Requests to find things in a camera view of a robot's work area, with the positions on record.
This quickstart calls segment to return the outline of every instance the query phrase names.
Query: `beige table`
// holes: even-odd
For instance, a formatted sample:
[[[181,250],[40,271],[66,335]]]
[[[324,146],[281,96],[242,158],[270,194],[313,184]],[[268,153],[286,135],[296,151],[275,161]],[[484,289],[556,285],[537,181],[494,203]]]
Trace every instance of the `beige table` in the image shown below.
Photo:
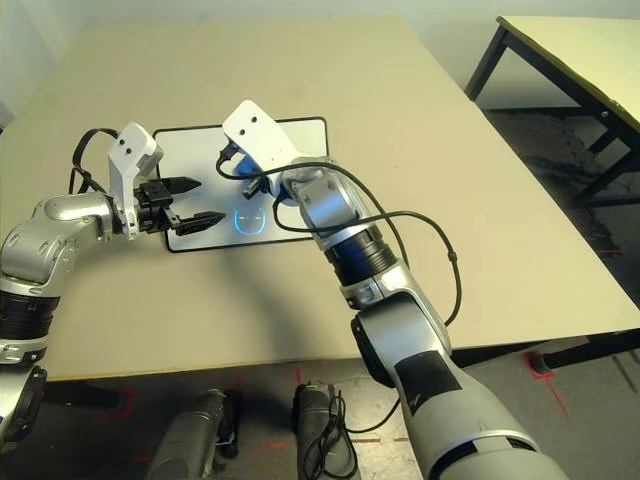
[[[85,130],[215,124],[245,98],[278,118],[325,117],[333,154],[387,208],[441,223],[464,283],[455,347],[640,326],[564,214],[395,18],[90,32],[0,137],[2,234],[65,191]],[[108,146],[87,151],[103,181]],[[443,246],[419,222],[398,224],[416,277],[447,316]],[[44,364],[62,379],[355,357],[352,316],[311,242],[170,254],[159,235],[143,236],[81,260]]]
[[[584,188],[576,206],[640,203],[634,194],[596,196],[618,176],[640,172],[640,20],[498,17],[498,29],[465,92],[475,100],[506,48],[558,86],[607,131],[591,145],[597,155],[616,138],[630,149]]]

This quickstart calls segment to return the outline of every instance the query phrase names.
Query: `black frame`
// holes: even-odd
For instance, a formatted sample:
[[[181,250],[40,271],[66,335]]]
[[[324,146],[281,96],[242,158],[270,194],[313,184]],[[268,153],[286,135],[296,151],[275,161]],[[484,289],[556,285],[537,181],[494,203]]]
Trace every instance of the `black frame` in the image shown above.
[[[616,195],[594,198],[599,191],[603,190],[619,175],[623,173],[640,172],[640,132],[629,125],[624,118],[612,111],[608,105],[593,95],[587,88],[576,82],[574,78],[563,72],[553,62],[536,52],[521,38],[511,33],[502,25],[498,27],[491,43],[487,47],[480,63],[464,89],[467,97],[472,101],[478,98],[478,95],[487,83],[487,80],[507,47],[580,105],[579,109],[582,111],[580,114],[588,114],[596,118],[607,129],[606,139],[603,139],[601,144],[592,145],[592,152],[597,153],[596,150],[593,149],[594,146],[599,148],[606,142],[611,143],[613,138],[620,139],[631,150],[607,169],[599,178],[582,190],[574,198],[574,206],[606,207],[640,203],[640,196],[638,195]]]

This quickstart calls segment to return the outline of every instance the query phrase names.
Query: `white bracket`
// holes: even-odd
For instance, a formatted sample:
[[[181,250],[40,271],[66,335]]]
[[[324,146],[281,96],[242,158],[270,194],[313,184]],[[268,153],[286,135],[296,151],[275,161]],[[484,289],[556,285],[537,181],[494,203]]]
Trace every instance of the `white bracket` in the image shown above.
[[[280,125],[251,100],[243,101],[222,123],[222,131],[261,170],[289,165],[298,157],[308,157],[291,143]],[[269,189],[280,193],[282,173],[268,175]]]
[[[129,240],[140,233],[136,215],[133,181],[148,175],[162,158],[162,149],[137,123],[125,127],[109,150],[109,193],[113,196],[122,230]]]

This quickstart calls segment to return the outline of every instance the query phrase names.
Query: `glowing icon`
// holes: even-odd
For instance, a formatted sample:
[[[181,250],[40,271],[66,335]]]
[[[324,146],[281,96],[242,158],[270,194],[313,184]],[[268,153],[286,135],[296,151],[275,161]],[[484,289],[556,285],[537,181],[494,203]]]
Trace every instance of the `glowing icon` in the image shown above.
[[[235,210],[233,225],[242,235],[260,235],[267,224],[267,216],[262,208],[257,210]]]

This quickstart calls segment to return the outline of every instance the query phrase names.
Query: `black border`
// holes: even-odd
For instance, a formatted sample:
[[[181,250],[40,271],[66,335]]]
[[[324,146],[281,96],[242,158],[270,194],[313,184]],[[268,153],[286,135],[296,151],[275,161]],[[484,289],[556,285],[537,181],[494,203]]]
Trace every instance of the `black border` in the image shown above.
[[[324,138],[325,138],[325,149],[327,152],[327,156],[330,155],[330,151],[329,151],[329,129],[327,127],[327,120],[324,117],[320,117],[320,116],[313,116],[313,117],[294,117],[294,118],[284,118],[281,120],[276,120],[277,123],[287,123],[287,122],[299,122],[301,120],[322,120],[322,123],[324,124]],[[153,139],[155,140],[156,135],[158,133],[163,133],[163,132],[176,132],[176,131],[182,131],[182,130],[203,130],[205,128],[221,128],[222,124],[215,124],[215,125],[195,125],[192,127],[172,127],[172,128],[158,128],[157,130],[155,130],[152,134]],[[156,166],[156,174],[158,175],[158,178],[161,178],[160,175],[160,163],[162,163],[161,161],[158,162],[158,165]],[[277,243],[291,243],[291,242],[301,242],[301,241],[306,241],[306,240],[312,240],[313,237],[309,236],[309,237],[305,237],[305,238],[288,238],[285,240],[268,240],[268,241],[263,241],[263,242],[252,242],[252,243],[242,243],[242,244],[237,244],[237,245],[224,245],[224,246],[219,246],[219,247],[203,247],[203,248],[190,248],[187,250],[172,250],[171,247],[169,246],[169,234],[167,231],[164,232],[164,245],[165,247],[167,247],[167,250],[169,250],[169,252],[171,253],[187,253],[187,252],[200,252],[203,250],[221,250],[223,248],[238,248],[238,247],[251,247],[254,245],[273,245],[273,244],[277,244]]]

